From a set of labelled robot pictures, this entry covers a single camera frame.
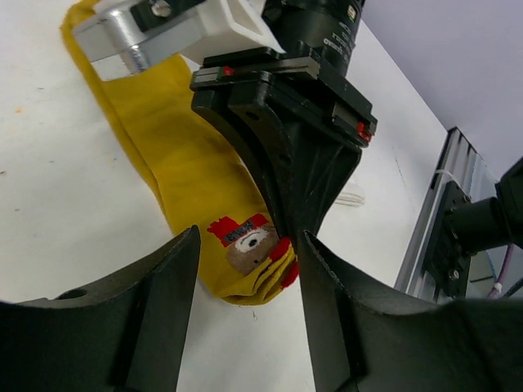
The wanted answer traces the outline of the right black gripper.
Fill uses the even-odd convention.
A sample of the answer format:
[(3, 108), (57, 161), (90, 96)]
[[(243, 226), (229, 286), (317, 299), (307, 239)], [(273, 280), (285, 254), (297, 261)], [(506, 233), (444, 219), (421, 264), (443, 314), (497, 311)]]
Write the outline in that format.
[[(283, 52), (260, 47), (208, 57), (190, 81), (192, 110), (234, 148), (278, 234), (293, 241), (304, 230), (319, 232), (360, 163), (360, 147), (376, 131), (372, 104), (346, 79), (363, 10), (360, 0), (267, 1), (261, 17)], [(289, 126), (288, 217), (268, 149), (254, 132), (265, 108), (259, 83), (249, 81), (258, 74), (282, 78), (300, 105), (314, 105), (353, 142), (313, 126)]]

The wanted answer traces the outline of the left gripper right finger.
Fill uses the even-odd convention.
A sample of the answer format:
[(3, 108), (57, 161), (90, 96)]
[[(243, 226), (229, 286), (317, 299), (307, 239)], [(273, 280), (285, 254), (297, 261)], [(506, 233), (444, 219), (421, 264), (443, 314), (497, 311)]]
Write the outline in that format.
[(297, 253), (318, 391), (521, 390), (521, 301), (423, 301), (309, 232), (298, 236)]

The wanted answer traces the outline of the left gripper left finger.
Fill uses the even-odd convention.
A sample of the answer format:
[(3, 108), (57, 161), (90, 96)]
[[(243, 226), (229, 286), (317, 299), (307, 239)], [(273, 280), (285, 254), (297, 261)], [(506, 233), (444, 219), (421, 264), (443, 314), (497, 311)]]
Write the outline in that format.
[(57, 298), (1, 305), (4, 391), (174, 391), (200, 233)]

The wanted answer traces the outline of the yellow sock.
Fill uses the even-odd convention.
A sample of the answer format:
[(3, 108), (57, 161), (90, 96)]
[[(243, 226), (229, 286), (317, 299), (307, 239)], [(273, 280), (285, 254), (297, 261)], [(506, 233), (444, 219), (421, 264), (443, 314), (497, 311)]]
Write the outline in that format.
[(73, 36), (93, 13), (92, 1), (67, 11), (64, 44), (171, 230), (199, 227), (203, 284), (235, 305), (271, 301), (297, 279), (295, 251), (238, 154), (191, 110), (189, 66), (174, 56), (138, 76), (100, 80)]

